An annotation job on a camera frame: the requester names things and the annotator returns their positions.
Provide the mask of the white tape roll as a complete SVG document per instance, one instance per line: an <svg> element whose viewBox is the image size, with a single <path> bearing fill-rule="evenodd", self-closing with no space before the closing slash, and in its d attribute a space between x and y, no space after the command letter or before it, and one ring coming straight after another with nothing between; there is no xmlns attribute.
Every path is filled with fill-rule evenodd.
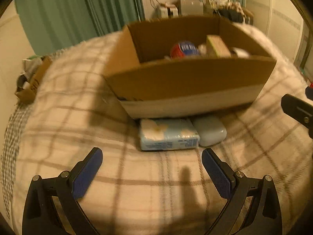
<svg viewBox="0 0 313 235"><path fill-rule="evenodd" d="M238 57L238 58L244 58L244 59L250 57L250 53L241 48L232 47L230 49L230 52L231 52L232 57Z"/></svg>

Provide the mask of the open brown cardboard box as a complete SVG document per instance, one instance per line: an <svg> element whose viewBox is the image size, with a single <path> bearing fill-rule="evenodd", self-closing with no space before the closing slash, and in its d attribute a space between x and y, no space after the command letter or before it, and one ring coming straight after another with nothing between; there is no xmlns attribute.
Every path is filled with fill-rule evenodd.
<svg viewBox="0 0 313 235"><path fill-rule="evenodd" d="M218 35L249 58L170 57L172 46L196 48ZM256 40L219 16L184 16L131 23L121 31L104 67L107 84L134 119L183 117L253 102L276 65Z"/></svg>

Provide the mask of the white louvered wardrobe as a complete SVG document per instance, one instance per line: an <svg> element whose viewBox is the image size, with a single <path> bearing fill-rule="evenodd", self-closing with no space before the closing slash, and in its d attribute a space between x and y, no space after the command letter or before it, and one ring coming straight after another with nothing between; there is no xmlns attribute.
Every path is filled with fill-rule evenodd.
<svg viewBox="0 0 313 235"><path fill-rule="evenodd" d="M262 31L292 62L298 54L303 19L290 0L246 0L254 14L253 25Z"/></svg>

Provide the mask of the black jacket on chair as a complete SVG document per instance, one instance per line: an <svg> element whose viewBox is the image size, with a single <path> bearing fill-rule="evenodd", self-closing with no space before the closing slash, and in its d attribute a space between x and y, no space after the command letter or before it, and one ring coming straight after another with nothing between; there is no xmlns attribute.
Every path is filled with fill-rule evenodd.
<svg viewBox="0 0 313 235"><path fill-rule="evenodd" d="M222 16L231 22L253 25L254 15L240 8L222 7L213 11L214 15Z"/></svg>

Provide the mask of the blue tissue pack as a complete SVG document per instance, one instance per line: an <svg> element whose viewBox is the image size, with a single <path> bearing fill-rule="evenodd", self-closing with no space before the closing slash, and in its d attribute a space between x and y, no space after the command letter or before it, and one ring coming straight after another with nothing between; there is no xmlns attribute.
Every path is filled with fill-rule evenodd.
<svg viewBox="0 0 313 235"><path fill-rule="evenodd" d="M200 136L190 119L141 119L139 141L142 151L194 149Z"/></svg>

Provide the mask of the white suitcase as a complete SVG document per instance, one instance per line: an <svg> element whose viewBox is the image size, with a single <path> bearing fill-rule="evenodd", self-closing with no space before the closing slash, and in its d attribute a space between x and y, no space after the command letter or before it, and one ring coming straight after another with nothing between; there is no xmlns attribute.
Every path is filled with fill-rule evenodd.
<svg viewBox="0 0 313 235"><path fill-rule="evenodd" d="M179 16L178 8L174 4L160 4L156 9L156 14L160 19L176 18Z"/></svg>

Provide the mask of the grey mini fridge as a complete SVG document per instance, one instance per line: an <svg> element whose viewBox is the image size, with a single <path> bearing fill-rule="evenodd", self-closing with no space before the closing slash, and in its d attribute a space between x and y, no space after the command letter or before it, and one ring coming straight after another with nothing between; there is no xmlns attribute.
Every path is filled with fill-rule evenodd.
<svg viewBox="0 0 313 235"><path fill-rule="evenodd" d="M200 0L179 0L178 12L181 16L187 15L203 15L204 5Z"/></svg>

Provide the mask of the large green curtain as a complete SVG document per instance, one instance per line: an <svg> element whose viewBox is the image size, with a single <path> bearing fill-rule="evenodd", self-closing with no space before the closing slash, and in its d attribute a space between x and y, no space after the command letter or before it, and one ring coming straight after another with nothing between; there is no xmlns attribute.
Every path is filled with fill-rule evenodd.
<svg viewBox="0 0 313 235"><path fill-rule="evenodd" d="M15 0L27 39L45 55L145 19L142 0Z"/></svg>

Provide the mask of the plaid cream blanket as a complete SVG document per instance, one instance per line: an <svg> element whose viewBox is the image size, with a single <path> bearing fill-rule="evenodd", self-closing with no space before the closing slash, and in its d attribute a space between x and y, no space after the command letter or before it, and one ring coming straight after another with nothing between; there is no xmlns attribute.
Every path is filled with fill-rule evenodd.
<svg viewBox="0 0 313 235"><path fill-rule="evenodd" d="M286 93L304 99L306 84L260 30L241 29L277 64L251 106L221 113L228 134L213 149L249 177L272 176L288 233L312 209L312 139L280 102ZM116 32L66 49L46 72L15 165L11 223L17 234L32 177L71 170L93 147L102 149L103 163L80 205L101 234L203 234L222 209L225 201L201 164L201 149L139 149L135 122L102 76L118 37Z"/></svg>

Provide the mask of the striped grey bed sheet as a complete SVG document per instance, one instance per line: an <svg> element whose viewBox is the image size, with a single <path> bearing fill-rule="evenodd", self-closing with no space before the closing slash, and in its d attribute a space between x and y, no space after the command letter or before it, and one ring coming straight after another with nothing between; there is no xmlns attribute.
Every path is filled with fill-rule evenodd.
<svg viewBox="0 0 313 235"><path fill-rule="evenodd" d="M30 90L30 81L41 67L45 58L32 56L23 60L23 65L29 65L17 79L15 95L17 107L11 114L4 134L3 151L1 154L1 184L3 205L6 219L11 219L11 205L15 182L15 165L19 154L20 140L32 110L35 94Z"/></svg>

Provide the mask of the clear plastic water bottle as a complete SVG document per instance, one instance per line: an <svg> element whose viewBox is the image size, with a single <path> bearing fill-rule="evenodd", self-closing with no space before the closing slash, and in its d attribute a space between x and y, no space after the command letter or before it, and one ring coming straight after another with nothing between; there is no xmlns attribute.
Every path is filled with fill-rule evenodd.
<svg viewBox="0 0 313 235"><path fill-rule="evenodd" d="M170 57L182 58L187 56L199 56L200 53L196 46L190 41L182 41L174 44L170 50Z"/></svg>

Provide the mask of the brown paper box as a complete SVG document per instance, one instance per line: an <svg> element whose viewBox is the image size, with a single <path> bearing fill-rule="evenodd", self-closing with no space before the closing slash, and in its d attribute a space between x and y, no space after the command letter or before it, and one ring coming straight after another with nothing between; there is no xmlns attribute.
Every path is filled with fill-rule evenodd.
<svg viewBox="0 0 313 235"><path fill-rule="evenodd" d="M229 58L231 52L218 35L206 36L206 50L207 56L210 58Z"/></svg>

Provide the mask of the light grey oval case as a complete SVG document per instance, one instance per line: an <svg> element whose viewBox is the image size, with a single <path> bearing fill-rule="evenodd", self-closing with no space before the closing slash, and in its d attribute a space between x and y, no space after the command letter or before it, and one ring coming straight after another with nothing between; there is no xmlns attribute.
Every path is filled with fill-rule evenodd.
<svg viewBox="0 0 313 235"><path fill-rule="evenodd" d="M191 119L191 121L200 136L200 146L216 145L227 137L226 127L216 116L200 116Z"/></svg>

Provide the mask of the small cluttered cardboard box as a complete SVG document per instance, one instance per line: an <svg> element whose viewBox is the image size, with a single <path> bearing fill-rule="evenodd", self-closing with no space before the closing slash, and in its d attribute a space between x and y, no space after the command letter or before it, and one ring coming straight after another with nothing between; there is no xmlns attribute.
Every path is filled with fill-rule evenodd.
<svg viewBox="0 0 313 235"><path fill-rule="evenodd" d="M15 91L21 103L34 102L39 85L51 63L49 56L33 56L22 60L22 73L16 80Z"/></svg>

